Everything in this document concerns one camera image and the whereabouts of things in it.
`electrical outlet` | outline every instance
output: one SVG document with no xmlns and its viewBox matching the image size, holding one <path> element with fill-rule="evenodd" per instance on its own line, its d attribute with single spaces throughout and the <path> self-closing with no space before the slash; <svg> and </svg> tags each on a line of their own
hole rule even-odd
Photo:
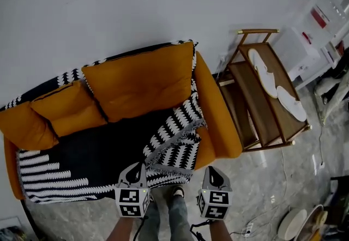
<svg viewBox="0 0 349 241">
<path fill-rule="evenodd" d="M 243 230 L 243 234 L 241 234 L 243 237 L 249 237 L 252 233 L 252 228 L 253 228 L 253 222 L 249 222 L 246 225 L 246 228 Z"/>
</svg>

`marble floor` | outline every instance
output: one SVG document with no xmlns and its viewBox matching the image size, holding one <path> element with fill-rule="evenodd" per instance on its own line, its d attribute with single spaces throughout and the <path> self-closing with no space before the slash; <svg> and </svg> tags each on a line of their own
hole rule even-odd
<svg viewBox="0 0 349 241">
<path fill-rule="evenodd" d="M 230 232 L 242 232 L 253 219 L 254 226 L 248 240 L 278 240 L 277 227 L 289 207 L 311 209 L 323 202 L 329 192 L 330 177 L 344 173 L 343 150 L 348 141 L 345 131 L 349 127 L 349 113 L 342 106 L 333 112 L 323 128 L 321 147 L 325 165 L 320 168 L 321 126 L 317 119 L 315 98 L 307 88 L 303 88 L 299 95 L 313 129 L 301 134 L 295 146 L 244 153 L 237 159 L 220 159 L 213 163 L 229 176 L 234 192 L 233 205 L 225 221 L 227 228 Z M 190 224 L 203 221 L 199 218 L 195 198 L 203 175 L 204 168 L 197 170 L 191 183 L 185 186 Z M 161 215 L 159 240 L 170 240 L 162 191 L 154 191 Z M 28 201 L 27 206 L 37 225 L 52 240 L 105 240 L 118 220 L 114 200 L 109 198 L 50 205 Z M 208 226 L 198 230 L 206 240 L 210 240 Z M 245 240 L 237 234 L 232 234 L 232 238 Z"/>
</svg>

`patterned throw blanket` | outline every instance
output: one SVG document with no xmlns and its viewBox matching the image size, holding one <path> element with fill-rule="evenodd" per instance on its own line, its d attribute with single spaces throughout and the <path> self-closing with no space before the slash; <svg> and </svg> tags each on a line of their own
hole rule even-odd
<svg viewBox="0 0 349 241">
<path fill-rule="evenodd" d="M 152 137 L 146 140 L 139 153 L 129 149 L 131 151 L 124 150 L 121 154 L 115 149 L 115 138 L 111 138 L 120 127 L 130 122 L 134 125 L 137 121 L 133 119 L 77 132 L 65 140 L 61 139 L 60 144 L 48 150 L 19 150 L 19 177 L 26 196 L 41 204 L 114 198 L 113 187 L 118 182 L 118 175 L 137 161 L 146 163 L 150 188 L 188 183 L 201 140 L 195 130 L 205 125 L 194 80 L 195 46 L 190 97 L 179 108 L 138 117 L 141 123 L 152 120 L 148 128 L 152 130 L 151 134 L 148 133 Z M 126 136 L 125 139 L 124 142 L 118 139 L 120 146 L 129 144 L 129 138 Z"/>
</svg>

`orange cushion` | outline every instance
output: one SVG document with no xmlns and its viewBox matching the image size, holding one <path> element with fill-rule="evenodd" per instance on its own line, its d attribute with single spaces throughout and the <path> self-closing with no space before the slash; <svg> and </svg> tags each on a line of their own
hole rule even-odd
<svg viewBox="0 0 349 241">
<path fill-rule="evenodd" d="M 38 97 L 31 107 L 51 122 L 58 136 L 107 123 L 80 81 Z"/>
<path fill-rule="evenodd" d="M 198 52 L 196 54 L 194 74 L 198 103 L 207 123 L 215 155 L 217 158 L 237 158 L 242 152 L 242 145 L 234 121 L 206 63 Z"/>
<path fill-rule="evenodd" d="M 25 197 L 22 193 L 20 181 L 18 179 L 18 172 L 17 172 L 17 158 L 16 158 L 17 147 L 12 142 L 10 142 L 7 138 L 4 137 L 4 150 L 5 150 L 7 174 L 9 176 L 12 192 L 18 200 L 23 200 L 25 199 Z"/>
<path fill-rule="evenodd" d="M 31 109 L 29 101 L 0 112 L 0 130 L 24 150 L 46 150 L 58 143 L 46 121 Z"/>
<path fill-rule="evenodd" d="M 110 122 L 177 106 L 190 96 L 193 43 L 108 61 L 82 71 Z"/>
<path fill-rule="evenodd" d="M 195 170 L 212 163 L 216 158 L 207 128 L 202 126 L 196 132 L 200 135 L 201 141 L 198 146 Z"/>
</svg>

